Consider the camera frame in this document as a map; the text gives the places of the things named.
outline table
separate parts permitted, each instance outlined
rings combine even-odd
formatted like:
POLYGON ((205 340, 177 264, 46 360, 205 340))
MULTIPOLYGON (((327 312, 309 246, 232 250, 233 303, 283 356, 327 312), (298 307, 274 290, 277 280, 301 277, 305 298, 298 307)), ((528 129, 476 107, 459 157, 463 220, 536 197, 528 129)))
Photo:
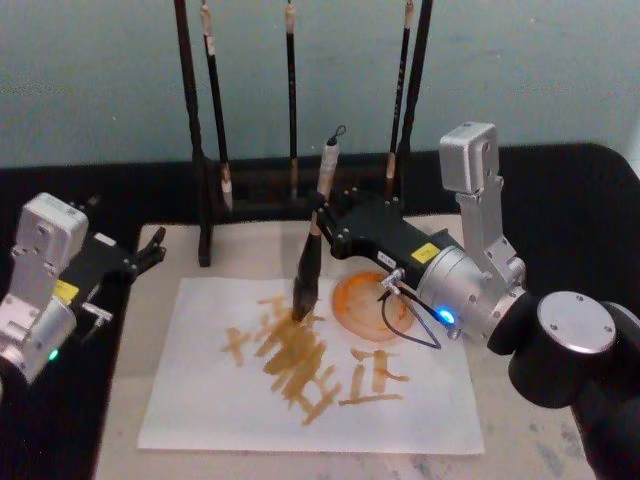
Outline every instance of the table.
MULTIPOLYGON (((410 219, 428 232, 448 228, 462 243, 460 217, 410 219)), ((156 226, 145 226, 140 243, 156 226)), ((588 479, 568 408, 538 408, 513 389, 508 358, 464 338, 485 454, 475 456, 329 453, 142 451, 136 441, 162 354, 173 303, 182 277, 229 276, 251 279, 292 277, 308 222, 263 222, 216 227, 211 268, 201 269, 194 254, 199 230, 167 226, 165 262, 140 277, 131 291, 112 380, 96 478, 136 479, 588 479)), ((323 252, 323 275, 346 268, 323 252)), ((370 265, 350 259, 352 267, 370 265)))

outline white paper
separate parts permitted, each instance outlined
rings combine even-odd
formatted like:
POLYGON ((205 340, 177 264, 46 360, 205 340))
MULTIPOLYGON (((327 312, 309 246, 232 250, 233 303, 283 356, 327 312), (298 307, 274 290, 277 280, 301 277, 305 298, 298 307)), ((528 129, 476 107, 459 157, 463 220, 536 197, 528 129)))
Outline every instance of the white paper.
MULTIPOLYGON (((263 371, 269 357, 254 354, 262 341, 254 341, 260 318, 271 305, 257 300, 286 295, 290 280, 183 279, 176 300, 153 393, 138 438, 138 447, 180 450, 258 450, 384 453, 483 453, 462 341, 446 338, 432 319, 442 343, 434 350, 403 339, 375 344, 346 331, 330 309, 335 281, 320 280, 320 300, 315 309, 324 321, 314 324, 318 340, 325 341, 321 373, 334 364, 328 387, 342 385, 336 400, 350 395, 358 361, 351 349, 382 349, 388 370, 406 375, 407 382, 388 379, 385 394, 399 400, 360 405, 330 405, 311 424, 302 408, 291 408, 280 392, 273 393, 275 376, 263 371), (251 332, 243 345, 244 365, 237 367, 228 345, 227 328, 251 332)), ((418 322, 408 332, 424 337, 418 322)), ((372 395, 373 359, 362 362, 362 395, 372 395)), ((317 387, 305 388, 310 400, 317 387)))

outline blue light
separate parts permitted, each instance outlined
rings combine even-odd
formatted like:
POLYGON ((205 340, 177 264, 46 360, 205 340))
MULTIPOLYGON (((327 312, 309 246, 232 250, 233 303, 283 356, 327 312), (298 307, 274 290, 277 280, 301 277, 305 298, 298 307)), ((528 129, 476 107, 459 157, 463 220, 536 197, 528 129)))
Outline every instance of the blue light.
POLYGON ((456 319, 453 316, 453 313, 446 308, 439 308, 436 312, 438 316, 444 321, 444 323, 448 325, 453 325, 456 323, 456 319))

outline blue-green wall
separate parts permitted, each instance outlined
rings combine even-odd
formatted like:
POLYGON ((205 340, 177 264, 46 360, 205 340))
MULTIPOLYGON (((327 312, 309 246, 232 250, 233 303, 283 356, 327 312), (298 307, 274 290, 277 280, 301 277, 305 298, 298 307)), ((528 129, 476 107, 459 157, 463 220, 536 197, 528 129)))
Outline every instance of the blue-green wall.
MULTIPOLYGON (((210 2, 230 156, 285 156, 285 2, 210 2)), ((300 154, 338 123, 343 150, 385 151, 404 0, 295 3, 300 154)), ((188 4, 205 150, 217 157, 199 2, 188 4)), ((435 0, 414 149, 478 120, 502 143, 593 140, 640 158, 638 5, 435 0)), ((0 165, 189 156, 170 0, 0 2, 0 165)))

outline yellow label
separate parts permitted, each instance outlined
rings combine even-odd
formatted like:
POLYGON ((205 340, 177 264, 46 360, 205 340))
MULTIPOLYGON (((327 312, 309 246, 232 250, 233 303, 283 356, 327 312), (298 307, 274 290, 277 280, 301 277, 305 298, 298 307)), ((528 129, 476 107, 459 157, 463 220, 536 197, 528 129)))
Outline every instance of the yellow label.
POLYGON ((75 285, 58 280, 53 294, 62 300, 65 305, 69 305, 79 291, 80 289, 75 285))
POLYGON ((425 243, 418 250, 413 252, 411 256, 423 265, 440 253, 440 249, 433 243, 425 243))

